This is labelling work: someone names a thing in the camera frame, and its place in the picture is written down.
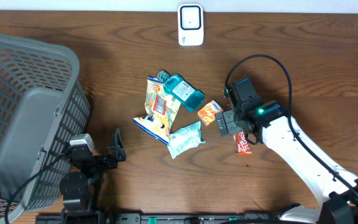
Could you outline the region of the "grey plastic mesh basket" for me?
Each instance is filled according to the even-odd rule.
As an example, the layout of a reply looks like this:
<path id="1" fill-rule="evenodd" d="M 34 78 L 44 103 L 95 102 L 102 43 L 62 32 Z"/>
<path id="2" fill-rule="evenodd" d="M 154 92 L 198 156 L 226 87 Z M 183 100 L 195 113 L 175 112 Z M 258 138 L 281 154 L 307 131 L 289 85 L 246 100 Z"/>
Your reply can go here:
<path id="1" fill-rule="evenodd" d="M 60 198 L 59 155 L 90 117 L 79 71 L 67 47 L 0 34 L 0 223 Z"/>

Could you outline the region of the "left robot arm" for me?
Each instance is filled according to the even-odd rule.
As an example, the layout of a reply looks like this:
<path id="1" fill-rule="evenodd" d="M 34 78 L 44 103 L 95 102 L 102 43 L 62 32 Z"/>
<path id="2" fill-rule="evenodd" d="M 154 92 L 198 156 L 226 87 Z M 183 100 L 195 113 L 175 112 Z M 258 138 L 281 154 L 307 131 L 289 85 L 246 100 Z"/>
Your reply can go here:
<path id="1" fill-rule="evenodd" d="M 108 144 L 109 152 L 93 155 L 94 142 L 89 134 L 73 136 L 65 145 L 62 156 L 78 170 L 63 176 L 59 184 L 63 195 L 62 223 L 110 223 L 108 209 L 98 209 L 98 198 L 105 173 L 126 160 L 119 128 Z"/>

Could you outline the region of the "blue mouthwash bottle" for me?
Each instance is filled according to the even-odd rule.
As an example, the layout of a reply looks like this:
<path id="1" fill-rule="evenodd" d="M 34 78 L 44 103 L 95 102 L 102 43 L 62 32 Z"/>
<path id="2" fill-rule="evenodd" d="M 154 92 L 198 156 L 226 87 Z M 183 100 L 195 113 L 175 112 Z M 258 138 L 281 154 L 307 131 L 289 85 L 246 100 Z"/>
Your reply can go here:
<path id="1" fill-rule="evenodd" d="M 179 74 L 169 76 L 163 87 L 166 94 L 176 98 L 189 112 L 194 112 L 205 99 L 202 91 L 194 88 Z"/>

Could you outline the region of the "mint green wipes pack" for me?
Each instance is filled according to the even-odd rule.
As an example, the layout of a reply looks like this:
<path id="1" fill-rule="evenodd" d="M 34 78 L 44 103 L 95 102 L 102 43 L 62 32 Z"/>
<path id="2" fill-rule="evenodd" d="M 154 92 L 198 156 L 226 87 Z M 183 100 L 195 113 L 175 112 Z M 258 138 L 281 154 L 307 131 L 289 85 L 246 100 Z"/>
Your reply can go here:
<path id="1" fill-rule="evenodd" d="M 204 143 L 205 141 L 201 138 L 201 122 L 197 121 L 170 133 L 167 147 L 172 159 L 175 159 L 181 153 Z"/>

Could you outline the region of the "small orange snack pack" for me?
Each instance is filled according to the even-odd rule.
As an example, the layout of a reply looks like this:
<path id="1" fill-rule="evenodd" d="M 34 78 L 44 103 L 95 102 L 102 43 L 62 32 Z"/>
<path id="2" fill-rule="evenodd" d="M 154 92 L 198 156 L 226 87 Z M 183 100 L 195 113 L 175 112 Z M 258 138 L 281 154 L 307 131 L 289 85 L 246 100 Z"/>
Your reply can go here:
<path id="1" fill-rule="evenodd" d="M 205 104 L 198 112 L 200 120 L 209 126 L 215 120 L 215 114 L 223 112 L 222 107 L 214 100 Z"/>

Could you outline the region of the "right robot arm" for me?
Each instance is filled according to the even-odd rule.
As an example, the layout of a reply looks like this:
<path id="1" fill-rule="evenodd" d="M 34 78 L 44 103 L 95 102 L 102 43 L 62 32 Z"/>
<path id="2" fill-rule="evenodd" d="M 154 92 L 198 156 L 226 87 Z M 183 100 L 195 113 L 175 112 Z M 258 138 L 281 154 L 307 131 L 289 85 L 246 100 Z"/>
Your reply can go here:
<path id="1" fill-rule="evenodd" d="M 264 103 L 250 78 L 227 84 L 224 96 L 231 109 L 215 116 L 221 135 L 254 135 L 252 144 L 276 152 L 319 203 L 319 209 L 290 205 L 275 223 L 358 223 L 358 176 L 331 159 L 279 102 Z"/>

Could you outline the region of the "yellow snack chip bag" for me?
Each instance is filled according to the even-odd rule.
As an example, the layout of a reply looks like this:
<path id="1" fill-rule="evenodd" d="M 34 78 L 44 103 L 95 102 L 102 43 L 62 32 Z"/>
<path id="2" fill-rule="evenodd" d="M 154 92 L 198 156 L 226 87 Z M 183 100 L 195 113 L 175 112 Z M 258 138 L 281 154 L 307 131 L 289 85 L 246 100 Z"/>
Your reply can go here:
<path id="1" fill-rule="evenodd" d="M 148 77 L 144 104 L 147 114 L 133 119 L 140 129 L 165 145 L 169 144 L 170 130 L 181 106 L 174 96 L 165 93 L 163 84 L 168 78 L 170 74 L 164 70 Z"/>

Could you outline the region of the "orange chocolate bar wrapper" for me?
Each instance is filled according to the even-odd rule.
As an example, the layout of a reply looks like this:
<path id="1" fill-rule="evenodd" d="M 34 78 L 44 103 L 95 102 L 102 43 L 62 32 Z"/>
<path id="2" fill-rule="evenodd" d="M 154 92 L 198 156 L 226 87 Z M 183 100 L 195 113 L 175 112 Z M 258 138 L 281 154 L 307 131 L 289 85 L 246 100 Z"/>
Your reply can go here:
<path id="1" fill-rule="evenodd" d="M 249 146 L 248 141 L 246 140 L 244 132 L 239 132 L 233 135 L 234 142 L 236 145 L 236 153 L 238 155 L 252 155 L 252 150 Z"/>

